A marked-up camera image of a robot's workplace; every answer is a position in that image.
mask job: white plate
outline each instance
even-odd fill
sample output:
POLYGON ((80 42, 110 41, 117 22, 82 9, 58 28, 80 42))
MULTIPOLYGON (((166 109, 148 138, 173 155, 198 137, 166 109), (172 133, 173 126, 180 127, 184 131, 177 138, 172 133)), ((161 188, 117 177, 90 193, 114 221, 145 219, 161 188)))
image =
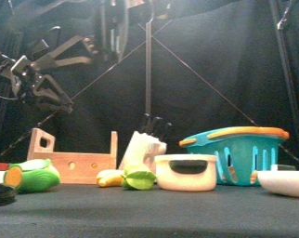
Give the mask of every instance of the white plate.
POLYGON ((257 179, 269 192, 299 197, 299 171, 257 171, 257 179))

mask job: white pot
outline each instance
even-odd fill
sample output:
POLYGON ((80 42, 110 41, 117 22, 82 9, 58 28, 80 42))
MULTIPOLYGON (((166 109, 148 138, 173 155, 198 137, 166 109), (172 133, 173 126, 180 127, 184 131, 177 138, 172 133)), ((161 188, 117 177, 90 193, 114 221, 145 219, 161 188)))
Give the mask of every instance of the white pot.
POLYGON ((158 186, 173 191, 210 191, 216 187, 217 156, 165 154, 154 156, 158 186))

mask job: yellow banana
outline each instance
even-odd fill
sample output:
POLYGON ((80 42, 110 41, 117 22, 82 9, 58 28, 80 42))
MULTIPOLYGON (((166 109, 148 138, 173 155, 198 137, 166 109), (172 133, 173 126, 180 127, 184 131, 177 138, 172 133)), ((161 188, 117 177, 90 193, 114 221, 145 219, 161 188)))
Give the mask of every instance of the yellow banana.
POLYGON ((112 173, 122 174, 122 170, 117 170, 117 169, 104 169, 104 170, 101 170, 96 175, 96 184, 98 184, 98 181, 112 173))
POLYGON ((121 186, 122 179, 124 178, 122 178, 121 172, 109 173, 104 178, 98 180, 97 185, 101 188, 117 187, 117 186, 121 186))

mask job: black table surface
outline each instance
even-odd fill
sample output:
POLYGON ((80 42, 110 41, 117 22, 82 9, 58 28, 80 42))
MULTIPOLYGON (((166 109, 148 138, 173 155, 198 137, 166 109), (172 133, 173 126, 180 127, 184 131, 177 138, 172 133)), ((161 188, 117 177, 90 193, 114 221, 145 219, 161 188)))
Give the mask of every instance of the black table surface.
POLYGON ((0 206, 0 237, 299 237, 299 198, 261 187, 176 192, 62 184, 0 206))

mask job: orange basket handle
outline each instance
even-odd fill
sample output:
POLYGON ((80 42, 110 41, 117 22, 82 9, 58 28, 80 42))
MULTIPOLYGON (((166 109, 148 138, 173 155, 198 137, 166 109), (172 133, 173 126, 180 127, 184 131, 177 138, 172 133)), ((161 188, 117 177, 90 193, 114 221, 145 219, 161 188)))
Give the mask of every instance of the orange basket handle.
POLYGON ((193 139, 184 139, 184 140, 180 141, 180 146, 184 147, 189 144, 193 144, 196 141, 197 141, 197 139, 194 139, 194 138, 193 139))
POLYGON ((257 127, 257 126, 244 126, 244 127, 230 127, 225 128, 209 135, 206 135, 208 139, 217 139, 221 137, 228 137, 233 135, 270 135, 277 136, 281 139, 289 138, 289 133, 280 128, 276 127, 257 127))

